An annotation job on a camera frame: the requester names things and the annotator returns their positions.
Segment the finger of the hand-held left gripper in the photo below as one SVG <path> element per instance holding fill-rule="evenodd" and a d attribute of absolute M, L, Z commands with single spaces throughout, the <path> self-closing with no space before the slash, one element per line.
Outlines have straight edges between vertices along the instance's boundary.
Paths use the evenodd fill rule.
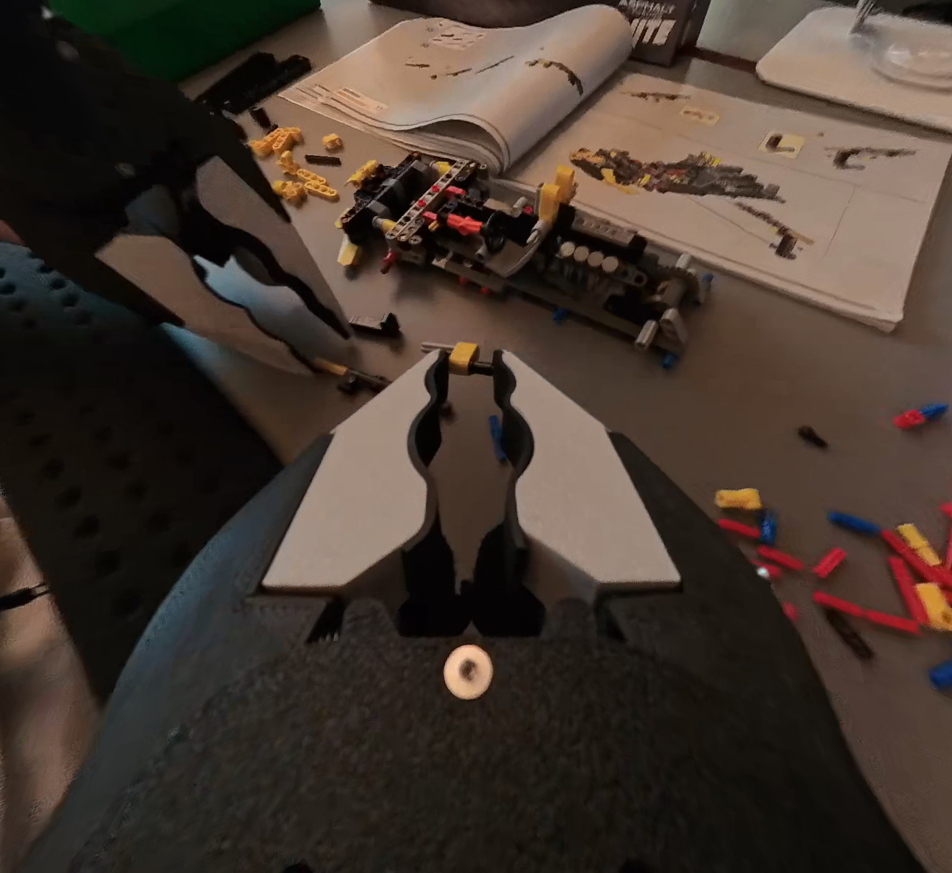
<path fill-rule="evenodd" d="M 223 266 L 244 252 L 271 284 L 292 291 L 303 306 L 342 338 L 350 324 L 291 218 L 221 157 L 198 165 L 185 200 L 185 245 Z"/>
<path fill-rule="evenodd" d="M 212 291 L 192 260 L 168 238 L 120 233 L 96 251 L 96 258 L 172 313 L 186 331 L 275 369 L 295 375 L 313 373 L 304 359 L 260 327 L 245 308 Z"/>

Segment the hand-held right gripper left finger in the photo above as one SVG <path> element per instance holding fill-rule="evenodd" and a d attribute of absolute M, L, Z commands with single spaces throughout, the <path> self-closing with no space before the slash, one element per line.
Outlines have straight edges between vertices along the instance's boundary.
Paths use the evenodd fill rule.
<path fill-rule="evenodd" d="M 436 513 L 429 461 L 439 448 L 448 355 L 433 351 L 335 427 L 265 572 L 273 595 L 411 595 L 408 552 Z"/>

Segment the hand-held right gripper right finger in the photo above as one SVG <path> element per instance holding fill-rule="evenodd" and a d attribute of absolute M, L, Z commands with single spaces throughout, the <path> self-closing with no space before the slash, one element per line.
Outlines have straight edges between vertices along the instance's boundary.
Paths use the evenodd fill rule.
<path fill-rule="evenodd" d="M 511 351 L 494 353 L 493 378 L 522 584 L 543 605 L 677 589 L 682 576 L 614 435 Z"/>

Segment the black rod subassembly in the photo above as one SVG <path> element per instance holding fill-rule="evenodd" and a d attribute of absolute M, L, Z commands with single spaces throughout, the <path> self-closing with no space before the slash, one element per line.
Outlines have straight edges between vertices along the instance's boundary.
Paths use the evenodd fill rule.
<path fill-rule="evenodd" d="M 315 358 L 310 363 L 314 370 L 336 377 L 338 388 L 344 393 L 353 394 L 360 390 L 366 390 L 376 394 L 385 390 L 391 384 L 391 380 L 386 377 L 328 360 Z"/>

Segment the pile of yellow building pieces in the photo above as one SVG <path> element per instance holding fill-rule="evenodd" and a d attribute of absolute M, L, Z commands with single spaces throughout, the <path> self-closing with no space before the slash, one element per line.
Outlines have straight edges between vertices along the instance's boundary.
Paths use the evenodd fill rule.
<path fill-rule="evenodd" d="M 303 144 L 303 132 L 296 126 L 277 126 L 260 138 L 246 141 L 258 159 L 276 160 L 282 177 L 275 180 L 271 187 L 286 205 L 299 208 L 310 198 L 338 202 L 340 193 L 325 177 L 296 161 L 293 148 L 299 144 Z"/>

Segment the group of small black pieces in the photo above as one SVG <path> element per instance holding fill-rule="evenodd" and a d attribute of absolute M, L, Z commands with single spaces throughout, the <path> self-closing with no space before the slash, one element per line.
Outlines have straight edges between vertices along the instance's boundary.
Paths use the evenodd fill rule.
<path fill-rule="evenodd" d="M 261 132 L 260 136 L 248 139 L 246 143 L 258 159 L 279 160 L 285 153 L 291 153 L 294 158 L 294 150 L 306 146 L 306 135 L 301 127 L 272 121 L 261 106 L 251 107 L 248 114 Z M 343 150 L 342 136 L 332 131 L 321 137 L 319 151 L 305 153 L 303 160 L 309 165 L 339 166 Z"/>

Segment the long black building beam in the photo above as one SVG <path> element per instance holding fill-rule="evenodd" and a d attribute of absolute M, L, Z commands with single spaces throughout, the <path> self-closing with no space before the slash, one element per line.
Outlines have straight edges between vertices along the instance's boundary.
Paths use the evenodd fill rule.
<path fill-rule="evenodd" d="M 280 60 L 258 51 L 195 97 L 198 104 L 218 114 L 237 116 L 257 107 L 312 71 L 302 55 Z"/>

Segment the partly built toy car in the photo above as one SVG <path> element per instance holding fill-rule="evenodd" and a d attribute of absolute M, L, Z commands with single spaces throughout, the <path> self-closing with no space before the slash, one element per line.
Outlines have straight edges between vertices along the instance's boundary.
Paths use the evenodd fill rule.
<path fill-rule="evenodd" d="M 411 152 L 396 165 L 364 164 L 349 185 L 336 222 L 343 251 L 381 239 L 383 274 L 430 267 L 487 296 L 517 294 L 621 335 L 665 368 L 684 355 L 686 313 L 708 296 L 712 278 L 690 255 L 582 210 L 565 166 L 529 193 L 474 161 Z"/>

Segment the pile of red blue pins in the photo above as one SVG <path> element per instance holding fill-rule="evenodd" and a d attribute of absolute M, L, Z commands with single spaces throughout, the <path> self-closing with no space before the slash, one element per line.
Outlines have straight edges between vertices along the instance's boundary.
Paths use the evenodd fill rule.
<path fill-rule="evenodd" d="M 783 571 L 809 572 L 817 581 L 828 581 L 846 563 L 847 553 L 840 546 L 830 548 L 812 565 L 780 550 L 777 521 L 755 488 L 719 489 L 714 502 L 722 511 L 756 514 L 756 523 L 720 517 L 717 524 L 724 532 L 755 544 L 755 567 L 768 581 L 779 578 Z M 871 662 L 874 653 L 856 629 L 856 621 L 902 635 L 950 635 L 949 544 L 945 555 L 940 556 L 912 522 L 887 528 L 839 510 L 828 511 L 827 522 L 855 536 L 877 540 L 886 548 L 888 572 L 905 611 L 902 615 L 890 614 L 821 589 L 812 591 L 814 605 L 858 660 Z"/>

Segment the open instruction booklet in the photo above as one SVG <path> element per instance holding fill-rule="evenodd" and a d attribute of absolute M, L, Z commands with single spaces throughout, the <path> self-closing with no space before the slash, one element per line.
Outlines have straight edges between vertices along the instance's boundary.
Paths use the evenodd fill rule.
<path fill-rule="evenodd" d="M 533 190 L 884 332 L 903 321 L 950 144 L 752 103 L 629 68 L 606 5 L 482 27 L 408 19 L 281 97 Z"/>

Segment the wooden document stand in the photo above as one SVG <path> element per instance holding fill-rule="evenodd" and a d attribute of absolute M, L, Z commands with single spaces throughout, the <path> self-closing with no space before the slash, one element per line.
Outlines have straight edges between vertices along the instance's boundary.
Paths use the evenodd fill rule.
<path fill-rule="evenodd" d="M 898 15 L 880 0 L 809 13 L 755 66 L 779 89 L 951 131 L 951 27 L 938 14 Z"/>

